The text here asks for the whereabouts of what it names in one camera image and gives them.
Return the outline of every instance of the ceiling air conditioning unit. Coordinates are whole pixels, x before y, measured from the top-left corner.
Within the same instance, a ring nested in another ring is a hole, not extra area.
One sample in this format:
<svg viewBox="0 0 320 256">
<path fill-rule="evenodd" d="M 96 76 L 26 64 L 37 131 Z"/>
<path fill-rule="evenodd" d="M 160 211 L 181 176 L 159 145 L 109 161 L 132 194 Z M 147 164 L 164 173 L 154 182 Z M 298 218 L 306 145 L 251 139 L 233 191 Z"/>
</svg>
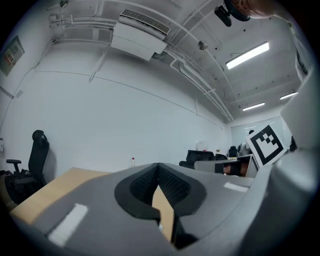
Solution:
<svg viewBox="0 0 320 256">
<path fill-rule="evenodd" d="M 114 27 L 111 47 L 149 61 L 167 47 L 163 39 L 170 28 L 139 12 L 125 9 Z"/>
</svg>

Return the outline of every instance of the wooden table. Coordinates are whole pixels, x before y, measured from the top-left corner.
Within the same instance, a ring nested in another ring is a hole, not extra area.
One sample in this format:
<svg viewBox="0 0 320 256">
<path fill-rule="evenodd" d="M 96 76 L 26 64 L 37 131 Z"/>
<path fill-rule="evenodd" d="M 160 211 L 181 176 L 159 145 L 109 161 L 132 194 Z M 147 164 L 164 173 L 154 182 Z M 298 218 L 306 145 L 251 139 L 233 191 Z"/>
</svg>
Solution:
<svg viewBox="0 0 320 256">
<path fill-rule="evenodd" d="M 93 178 L 109 175 L 110 172 L 71 168 L 63 175 L 57 177 L 38 192 L 23 201 L 10 213 L 26 223 L 32 225 L 35 219 L 52 203 L 74 190 L 82 183 Z M 162 232 L 168 241 L 171 239 L 174 222 L 174 210 L 167 201 L 165 195 L 158 187 L 153 195 L 152 206 L 161 214 Z"/>
</svg>

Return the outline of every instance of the vent grille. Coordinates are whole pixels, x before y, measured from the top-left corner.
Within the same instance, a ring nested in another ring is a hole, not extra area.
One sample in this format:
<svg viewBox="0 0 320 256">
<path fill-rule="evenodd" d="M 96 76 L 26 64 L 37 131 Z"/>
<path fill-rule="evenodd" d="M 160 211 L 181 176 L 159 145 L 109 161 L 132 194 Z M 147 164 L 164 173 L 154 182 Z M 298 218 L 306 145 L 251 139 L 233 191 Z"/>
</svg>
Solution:
<svg viewBox="0 0 320 256">
<path fill-rule="evenodd" d="M 142 22 L 146 25 L 149 25 L 157 30 L 159 30 L 160 32 L 164 33 L 165 35 L 168 35 L 168 32 L 170 30 L 169 27 L 163 25 L 162 23 L 160 23 L 159 21 L 149 17 L 149 16 L 146 16 L 146 15 L 143 15 L 139 12 L 136 12 L 136 11 L 133 11 L 133 10 L 128 10 L 128 9 L 125 9 L 121 14 L 120 16 L 124 16 L 124 17 L 128 17 L 128 18 L 131 18 L 131 19 L 135 19 L 139 22 Z"/>
</svg>

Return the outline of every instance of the linear light fixture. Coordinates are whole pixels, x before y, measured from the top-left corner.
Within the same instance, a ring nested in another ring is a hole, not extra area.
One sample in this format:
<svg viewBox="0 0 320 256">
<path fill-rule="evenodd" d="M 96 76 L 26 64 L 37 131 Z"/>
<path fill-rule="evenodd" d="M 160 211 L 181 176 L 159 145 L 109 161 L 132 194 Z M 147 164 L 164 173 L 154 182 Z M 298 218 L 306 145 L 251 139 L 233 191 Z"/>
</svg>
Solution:
<svg viewBox="0 0 320 256">
<path fill-rule="evenodd" d="M 247 110 L 251 110 L 251 109 L 254 109 L 254 108 L 257 108 L 257 107 L 260 107 L 260 106 L 263 106 L 265 103 L 262 102 L 260 104 L 257 104 L 257 105 L 254 105 L 254 106 L 249 106 L 249 107 L 246 107 L 244 109 L 242 109 L 242 111 L 247 111 Z"/>
<path fill-rule="evenodd" d="M 226 66 L 230 70 L 230 69 L 234 68 L 235 66 L 238 66 L 239 64 L 244 63 L 245 61 L 250 60 L 251 58 L 253 58 L 259 54 L 262 54 L 268 50 L 269 50 L 269 43 L 264 42 L 264 43 L 256 46 L 255 48 L 248 50 L 245 53 L 237 56 L 236 58 L 228 61 L 226 63 Z"/>
<path fill-rule="evenodd" d="M 296 92 L 290 93 L 290 94 L 288 94 L 288 95 L 282 96 L 282 97 L 280 98 L 280 100 L 289 98 L 289 97 L 291 97 L 291 96 L 293 96 L 293 95 L 296 95 L 297 93 L 298 93 L 298 92 L 296 91 Z"/>
</svg>

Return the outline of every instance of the bottle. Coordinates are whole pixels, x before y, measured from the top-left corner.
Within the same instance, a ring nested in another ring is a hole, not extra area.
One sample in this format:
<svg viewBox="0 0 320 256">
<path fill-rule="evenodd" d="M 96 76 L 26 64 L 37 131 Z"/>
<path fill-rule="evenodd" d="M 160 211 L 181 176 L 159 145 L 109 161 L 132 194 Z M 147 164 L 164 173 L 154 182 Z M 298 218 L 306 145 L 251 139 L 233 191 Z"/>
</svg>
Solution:
<svg viewBox="0 0 320 256">
<path fill-rule="evenodd" d="M 132 157 L 131 159 L 131 167 L 135 167 L 136 166 L 136 161 L 135 161 L 135 158 Z"/>
</svg>

